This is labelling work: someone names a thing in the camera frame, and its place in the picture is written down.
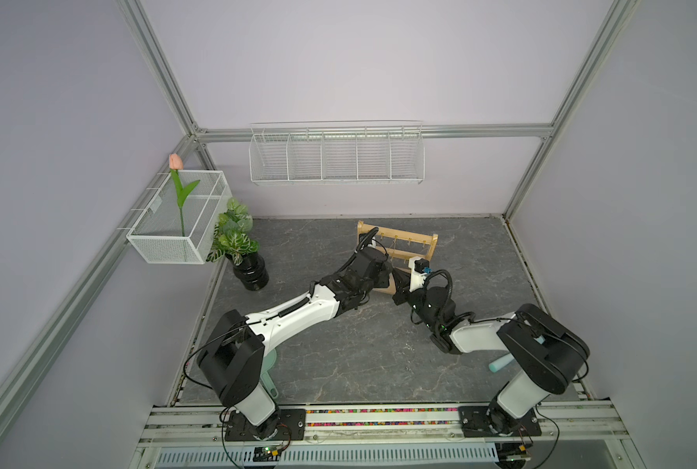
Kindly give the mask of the wooden jewelry display stand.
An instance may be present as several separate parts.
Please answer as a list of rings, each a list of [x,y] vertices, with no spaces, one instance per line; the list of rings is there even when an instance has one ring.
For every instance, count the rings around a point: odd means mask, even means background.
[[[396,293],[396,286],[410,281],[410,274],[413,270],[413,259],[423,258],[432,261],[438,243],[438,234],[419,234],[403,230],[379,227],[359,221],[356,227],[356,238],[359,240],[363,235],[377,228],[377,234],[371,244],[379,250],[385,248],[389,254],[392,272],[389,275],[389,285],[376,288],[376,291],[393,295]]]

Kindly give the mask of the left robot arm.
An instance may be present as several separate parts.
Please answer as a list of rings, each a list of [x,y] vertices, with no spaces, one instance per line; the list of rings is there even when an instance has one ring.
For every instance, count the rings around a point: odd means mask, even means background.
[[[265,356],[301,332],[357,309],[377,287],[389,284],[389,256],[375,248],[356,250],[338,271],[276,307],[246,316],[225,313],[197,366],[225,408],[234,408],[260,432],[279,423],[279,408],[260,379]]]

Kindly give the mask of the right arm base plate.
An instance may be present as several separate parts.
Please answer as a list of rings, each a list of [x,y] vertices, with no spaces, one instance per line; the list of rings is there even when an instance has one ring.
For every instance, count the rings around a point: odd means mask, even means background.
[[[466,438],[542,435],[534,410],[520,418],[512,417],[500,408],[489,406],[460,406],[458,412]]]

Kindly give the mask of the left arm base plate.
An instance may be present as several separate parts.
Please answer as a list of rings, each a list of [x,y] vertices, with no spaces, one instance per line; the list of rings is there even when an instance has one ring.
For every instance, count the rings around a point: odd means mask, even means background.
[[[225,441],[302,441],[306,430],[304,408],[279,408],[260,425],[252,424],[242,412],[234,410],[226,422]]]

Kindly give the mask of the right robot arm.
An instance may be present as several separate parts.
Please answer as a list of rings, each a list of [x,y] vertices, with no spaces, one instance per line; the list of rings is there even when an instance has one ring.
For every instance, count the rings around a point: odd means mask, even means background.
[[[399,287],[393,301],[410,306],[411,317],[428,328],[443,353],[504,351],[520,366],[484,414],[493,434],[512,432],[534,406],[563,394],[588,365],[588,345],[534,304],[523,304],[508,316],[475,320],[472,313],[455,313],[448,287]]]

